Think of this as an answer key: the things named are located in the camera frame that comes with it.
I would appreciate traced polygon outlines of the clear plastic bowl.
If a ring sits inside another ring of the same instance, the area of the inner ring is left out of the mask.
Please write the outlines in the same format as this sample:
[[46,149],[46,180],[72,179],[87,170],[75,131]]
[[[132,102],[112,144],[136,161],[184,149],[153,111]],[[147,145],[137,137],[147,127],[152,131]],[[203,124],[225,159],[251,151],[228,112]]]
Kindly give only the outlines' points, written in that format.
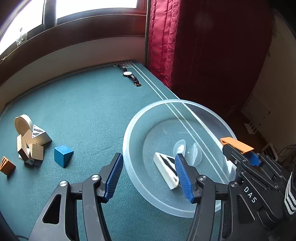
[[191,218],[196,206],[184,197],[175,156],[182,154],[214,182],[234,180],[235,166],[222,153],[221,138],[234,137],[220,116],[197,103],[167,99],[149,104],[130,121],[123,159],[137,191],[159,210]]

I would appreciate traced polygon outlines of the blue wooden wedge block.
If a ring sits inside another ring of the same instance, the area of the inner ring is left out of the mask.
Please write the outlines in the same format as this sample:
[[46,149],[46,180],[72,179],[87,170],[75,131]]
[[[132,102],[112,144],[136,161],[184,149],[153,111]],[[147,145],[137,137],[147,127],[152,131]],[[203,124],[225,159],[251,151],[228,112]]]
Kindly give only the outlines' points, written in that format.
[[62,168],[66,168],[73,153],[74,153],[74,150],[67,147],[66,145],[61,145],[61,146],[55,147],[54,160]]

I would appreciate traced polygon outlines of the natural wooden cube block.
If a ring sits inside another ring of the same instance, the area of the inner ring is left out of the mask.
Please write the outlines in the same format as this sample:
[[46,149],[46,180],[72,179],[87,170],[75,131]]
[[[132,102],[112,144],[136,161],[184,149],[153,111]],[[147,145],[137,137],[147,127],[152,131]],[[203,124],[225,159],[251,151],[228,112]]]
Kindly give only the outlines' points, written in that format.
[[31,159],[43,161],[44,147],[38,144],[29,144]]

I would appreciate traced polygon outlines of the white striped triangle block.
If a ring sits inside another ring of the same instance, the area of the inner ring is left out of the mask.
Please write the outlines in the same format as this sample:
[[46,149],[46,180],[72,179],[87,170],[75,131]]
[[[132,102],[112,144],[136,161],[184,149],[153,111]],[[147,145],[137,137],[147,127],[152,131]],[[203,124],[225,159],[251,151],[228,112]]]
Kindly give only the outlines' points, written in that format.
[[155,152],[153,161],[170,190],[177,188],[179,178],[175,168],[175,158]]
[[38,144],[41,146],[52,141],[52,139],[47,134],[47,132],[42,128],[38,127],[37,125],[33,125],[32,138],[35,141],[35,144]]

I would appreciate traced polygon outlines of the orange striped triangle block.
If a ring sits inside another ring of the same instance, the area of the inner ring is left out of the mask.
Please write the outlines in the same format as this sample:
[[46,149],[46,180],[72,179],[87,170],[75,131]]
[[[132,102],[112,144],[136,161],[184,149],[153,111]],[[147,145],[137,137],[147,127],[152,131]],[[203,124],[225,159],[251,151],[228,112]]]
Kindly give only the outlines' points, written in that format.
[[15,170],[16,166],[5,156],[2,157],[0,171],[5,175],[9,175],[13,170]]

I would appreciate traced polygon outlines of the natural wooden rectangular block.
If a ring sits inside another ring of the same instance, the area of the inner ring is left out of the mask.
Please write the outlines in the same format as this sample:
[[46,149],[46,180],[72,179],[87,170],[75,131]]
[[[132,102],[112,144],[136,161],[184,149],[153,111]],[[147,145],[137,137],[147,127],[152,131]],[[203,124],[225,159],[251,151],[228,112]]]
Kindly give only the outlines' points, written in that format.
[[23,140],[22,135],[17,136],[16,147],[17,147],[18,154],[22,156],[22,159],[24,161],[27,161],[27,159],[29,159],[27,154],[27,144]]

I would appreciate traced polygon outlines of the small natural wooden block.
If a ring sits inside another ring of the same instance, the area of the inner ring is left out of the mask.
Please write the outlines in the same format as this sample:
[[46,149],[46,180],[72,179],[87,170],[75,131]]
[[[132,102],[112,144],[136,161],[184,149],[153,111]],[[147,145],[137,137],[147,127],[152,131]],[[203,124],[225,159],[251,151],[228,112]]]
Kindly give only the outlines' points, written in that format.
[[27,145],[34,144],[35,141],[32,138],[32,131],[28,129],[26,133],[23,135],[23,140]]

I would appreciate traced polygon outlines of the cream round wooden block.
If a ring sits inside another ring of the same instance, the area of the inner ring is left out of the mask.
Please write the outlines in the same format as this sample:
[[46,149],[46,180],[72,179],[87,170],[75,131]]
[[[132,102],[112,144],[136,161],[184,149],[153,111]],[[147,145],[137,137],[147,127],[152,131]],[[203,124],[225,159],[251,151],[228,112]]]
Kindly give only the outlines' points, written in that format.
[[18,134],[22,136],[27,132],[27,130],[33,130],[32,120],[26,114],[15,117],[14,125]]

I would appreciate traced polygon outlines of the red quilted curtain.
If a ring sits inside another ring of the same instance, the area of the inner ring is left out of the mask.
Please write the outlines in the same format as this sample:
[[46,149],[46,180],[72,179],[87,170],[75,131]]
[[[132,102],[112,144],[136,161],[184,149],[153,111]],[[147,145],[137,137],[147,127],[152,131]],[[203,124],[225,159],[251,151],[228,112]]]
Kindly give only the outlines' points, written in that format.
[[272,30],[267,1],[152,1],[147,67],[179,98],[225,116],[251,94]]

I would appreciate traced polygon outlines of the black wrist watch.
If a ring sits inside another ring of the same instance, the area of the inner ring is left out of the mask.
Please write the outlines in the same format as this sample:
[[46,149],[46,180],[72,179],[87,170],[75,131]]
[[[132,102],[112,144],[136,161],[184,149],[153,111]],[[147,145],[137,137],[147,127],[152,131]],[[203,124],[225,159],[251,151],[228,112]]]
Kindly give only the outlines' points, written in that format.
[[122,75],[124,77],[131,79],[136,87],[141,87],[141,83],[138,81],[137,77],[131,71],[128,71],[124,65],[118,64],[117,67],[122,70]]

